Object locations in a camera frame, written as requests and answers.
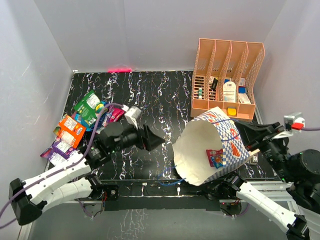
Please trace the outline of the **blue checkered paper bag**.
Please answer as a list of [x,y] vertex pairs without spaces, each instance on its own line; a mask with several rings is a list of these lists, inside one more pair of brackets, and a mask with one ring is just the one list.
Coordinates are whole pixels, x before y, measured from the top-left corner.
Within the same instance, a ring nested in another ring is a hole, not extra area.
[[[214,107],[185,126],[172,146],[173,169],[182,181],[194,186],[223,177],[247,163],[256,150],[246,150],[235,121]],[[206,150],[223,149],[223,167],[211,167]]]

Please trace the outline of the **pink snack bag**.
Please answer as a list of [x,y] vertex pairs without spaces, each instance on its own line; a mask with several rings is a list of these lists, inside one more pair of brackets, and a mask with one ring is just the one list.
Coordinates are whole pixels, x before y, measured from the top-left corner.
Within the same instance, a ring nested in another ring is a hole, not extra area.
[[[124,115],[124,113],[125,113],[125,111],[122,108],[114,107],[114,111],[113,111],[112,117],[111,117],[110,122],[108,123],[108,125],[110,123],[117,122]],[[100,134],[101,131],[104,130],[106,127],[103,127],[102,126],[102,122],[101,122],[101,126],[99,127],[99,129],[96,132],[98,134]]]

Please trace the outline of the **magenta purple candy pack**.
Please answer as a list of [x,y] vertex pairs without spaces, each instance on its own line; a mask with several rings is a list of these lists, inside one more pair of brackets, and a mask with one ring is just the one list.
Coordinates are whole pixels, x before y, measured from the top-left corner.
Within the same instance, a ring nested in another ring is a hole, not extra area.
[[102,120],[103,127],[106,127],[109,124],[109,122],[113,116],[113,111],[114,111],[114,107],[110,106],[108,108],[108,110],[103,114],[103,120]]

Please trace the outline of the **green candy pack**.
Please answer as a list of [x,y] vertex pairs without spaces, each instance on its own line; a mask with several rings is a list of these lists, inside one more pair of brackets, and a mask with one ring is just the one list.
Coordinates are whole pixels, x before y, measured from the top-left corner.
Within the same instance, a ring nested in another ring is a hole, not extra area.
[[73,109],[81,116],[81,119],[91,127],[97,120],[98,114],[104,108],[104,103],[93,90],[87,93]]

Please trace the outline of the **orange candy pack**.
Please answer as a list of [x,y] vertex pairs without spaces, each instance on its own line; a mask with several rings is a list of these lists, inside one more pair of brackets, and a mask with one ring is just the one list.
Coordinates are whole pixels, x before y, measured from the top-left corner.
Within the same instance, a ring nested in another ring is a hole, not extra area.
[[59,140],[64,141],[76,149],[81,142],[85,131],[86,128],[82,124],[65,114],[53,130],[53,133]]

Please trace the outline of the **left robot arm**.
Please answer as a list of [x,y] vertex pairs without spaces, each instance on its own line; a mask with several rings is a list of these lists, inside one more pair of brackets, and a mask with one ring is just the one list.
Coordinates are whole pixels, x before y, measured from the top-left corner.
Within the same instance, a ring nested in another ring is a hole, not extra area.
[[106,187],[92,171],[126,148],[137,147],[148,152],[165,140],[154,134],[147,125],[122,126],[110,123],[89,142],[86,150],[75,151],[70,157],[48,171],[9,184],[9,203],[20,226],[37,220],[45,211],[65,202],[107,196],[112,188]]

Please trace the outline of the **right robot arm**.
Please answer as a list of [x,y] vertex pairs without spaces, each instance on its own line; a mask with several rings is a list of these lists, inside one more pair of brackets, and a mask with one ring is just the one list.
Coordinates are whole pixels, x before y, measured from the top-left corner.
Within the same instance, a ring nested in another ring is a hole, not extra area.
[[289,240],[320,238],[320,152],[306,149],[289,153],[289,138],[303,130],[303,123],[235,122],[245,149],[258,151],[280,178],[263,190],[233,172],[213,192],[220,200],[247,202],[274,222]]

